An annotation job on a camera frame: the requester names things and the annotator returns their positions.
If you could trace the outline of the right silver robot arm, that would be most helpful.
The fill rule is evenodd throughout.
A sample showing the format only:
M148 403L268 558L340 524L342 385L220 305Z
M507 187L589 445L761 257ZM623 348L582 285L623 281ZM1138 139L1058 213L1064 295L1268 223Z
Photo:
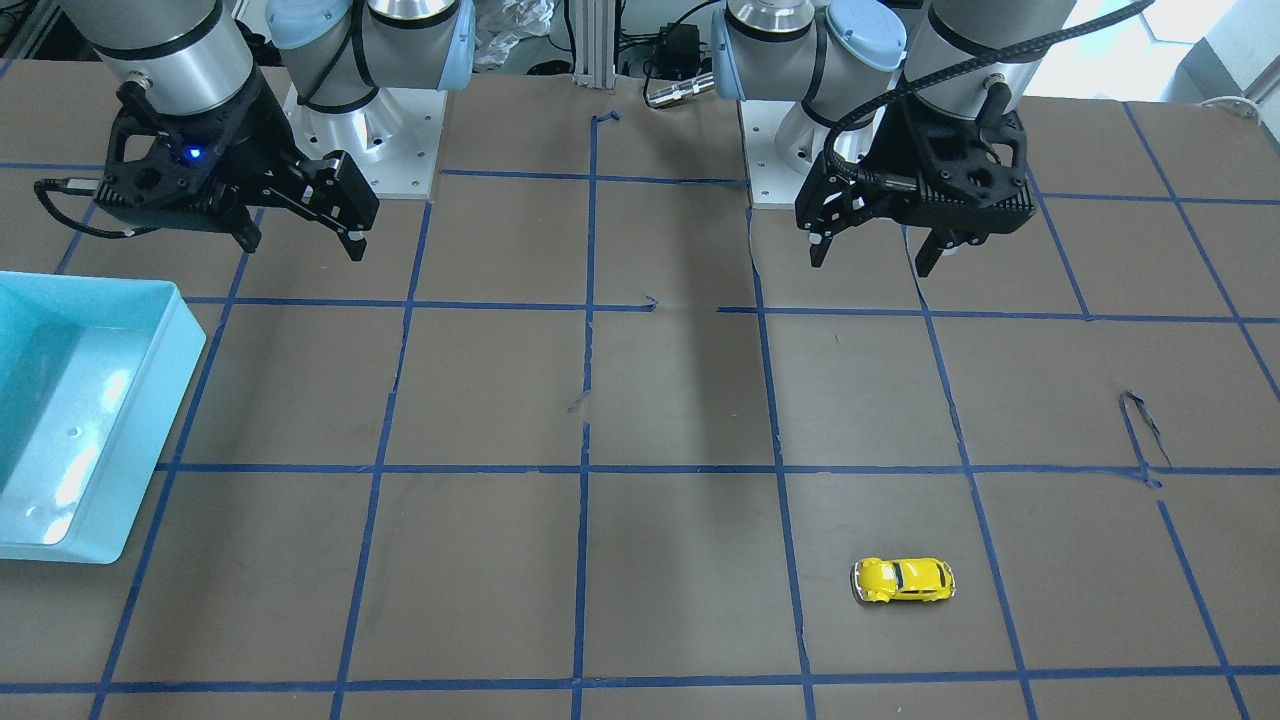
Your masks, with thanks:
M380 202L364 170L416 137L393 88L456 91L474 69L471 1L270 1L255 33L223 1L64 1L118 79L97 179L41 179L84 234L160 229L261 240L252 208L332 231L358 261Z

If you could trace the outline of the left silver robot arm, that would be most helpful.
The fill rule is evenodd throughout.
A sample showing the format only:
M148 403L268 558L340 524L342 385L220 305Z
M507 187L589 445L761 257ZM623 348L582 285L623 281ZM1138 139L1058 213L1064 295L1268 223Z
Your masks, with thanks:
M1018 104L1044 51L925 85L948 67L1061 29L1070 1L724 1L710 38L716 91L782 101L776 147L801 173L795 222L820 266L872 219L928 229L947 252L1011 234L1037 213Z

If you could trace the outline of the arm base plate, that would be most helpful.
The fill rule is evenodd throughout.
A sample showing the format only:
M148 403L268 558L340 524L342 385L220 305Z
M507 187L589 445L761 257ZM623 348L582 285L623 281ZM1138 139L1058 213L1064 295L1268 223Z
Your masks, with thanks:
M792 210L828 128L814 122L800 102L739 102L742 150L751 208Z
M378 197L429 200L449 96L435 90L381 88L364 108L326 114L301 106L291 87L283 109L294 142L308 158L346 151Z

